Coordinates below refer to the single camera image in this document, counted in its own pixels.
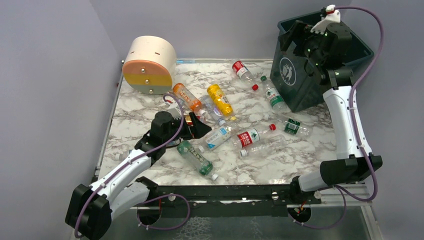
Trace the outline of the red label bottle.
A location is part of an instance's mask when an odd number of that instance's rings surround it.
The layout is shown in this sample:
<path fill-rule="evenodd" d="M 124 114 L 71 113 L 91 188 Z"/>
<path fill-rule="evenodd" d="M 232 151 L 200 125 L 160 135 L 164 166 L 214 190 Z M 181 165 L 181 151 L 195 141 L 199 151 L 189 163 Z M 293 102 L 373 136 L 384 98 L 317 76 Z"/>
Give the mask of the red label bottle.
<path fill-rule="evenodd" d="M 240 59 L 232 59 L 231 68 L 248 89 L 252 89 L 253 91 L 259 89 L 255 77 Z"/>
<path fill-rule="evenodd" d="M 270 137 L 276 129 L 277 126 L 274 123 L 269 125 L 257 124 L 250 128 L 246 128 L 241 133 L 231 138 L 232 145 L 236 149 L 243 149 Z"/>

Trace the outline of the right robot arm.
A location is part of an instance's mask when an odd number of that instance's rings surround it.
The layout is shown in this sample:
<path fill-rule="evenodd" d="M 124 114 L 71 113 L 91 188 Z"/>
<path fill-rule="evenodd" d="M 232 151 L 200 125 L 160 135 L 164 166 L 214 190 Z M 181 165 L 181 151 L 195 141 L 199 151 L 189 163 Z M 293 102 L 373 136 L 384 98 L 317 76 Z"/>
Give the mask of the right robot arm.
<path fill-rule="evenodd" d="M 357 108 L 357 84 L 353 70 L 344 62 L 352 41 L 350 29 L 336 22 L 313 32 L 310 24 L 297 20 L 279 41 L 282 51 L 295 43 L 293 54 L 313 65 L 312 76 L 322 87 L 336 140 L 337 159 L 323 161 L 317 171 L 295 177 L 292 183 L 297 192 L 315 192 L 371 177 L 373 193 L 367 200 L 373 200 L 379 189 L 376 170 L 383 161 L 373 154 L 365 137 Z"/>

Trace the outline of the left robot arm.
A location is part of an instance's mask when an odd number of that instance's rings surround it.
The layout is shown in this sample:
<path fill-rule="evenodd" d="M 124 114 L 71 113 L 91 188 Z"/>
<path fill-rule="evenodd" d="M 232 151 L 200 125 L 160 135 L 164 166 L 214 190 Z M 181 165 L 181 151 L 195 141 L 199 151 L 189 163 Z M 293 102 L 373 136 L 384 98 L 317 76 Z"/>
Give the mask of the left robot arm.
<path fill-rule="evenodd" d="M 158 184 L 139 174 L 153 166 L 174 140 L 200 139 L 212 128 L 201 122 L 194 112 L 185 118 L 173 117 L 168 111 L 155 114 L 148 130 L 116 168 L 89 186 L 78 185 L 72 192 L 65 223 L 74 229 L 77 239 L 99 240 L 112 221 L 129 208 L 155 201 Z"/>

